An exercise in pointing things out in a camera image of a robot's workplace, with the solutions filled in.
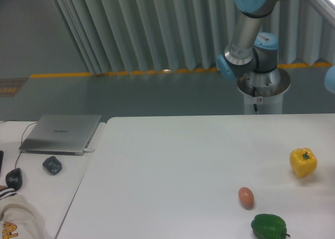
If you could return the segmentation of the person's white sleeve forearm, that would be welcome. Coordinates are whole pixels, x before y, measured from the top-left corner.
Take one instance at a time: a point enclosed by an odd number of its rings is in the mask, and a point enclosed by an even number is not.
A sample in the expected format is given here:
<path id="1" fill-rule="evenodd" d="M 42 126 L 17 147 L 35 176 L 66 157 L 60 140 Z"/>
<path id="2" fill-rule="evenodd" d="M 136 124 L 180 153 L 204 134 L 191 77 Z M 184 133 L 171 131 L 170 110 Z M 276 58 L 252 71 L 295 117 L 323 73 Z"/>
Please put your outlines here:
<path id="1" fill-rule="evenodd" d="M 1 186 L 1 238 L 45 238 L 38 212 L 7 186 Z"/>

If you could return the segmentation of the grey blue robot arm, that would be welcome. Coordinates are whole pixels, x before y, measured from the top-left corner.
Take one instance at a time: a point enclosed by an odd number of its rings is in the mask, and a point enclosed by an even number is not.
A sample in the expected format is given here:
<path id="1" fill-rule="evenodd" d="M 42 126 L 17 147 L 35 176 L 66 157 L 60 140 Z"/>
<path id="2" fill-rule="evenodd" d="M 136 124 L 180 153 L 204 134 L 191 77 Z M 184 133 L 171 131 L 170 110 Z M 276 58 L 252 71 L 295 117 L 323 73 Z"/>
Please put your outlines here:
<path id="1" fill-rule="evenodd" d="M 334 62 L 334 0 L 234 0 L 240 16 L 217 58 L 221 73 L 251 96 L 287 91 L 289 75 L 278 60 Z"/>

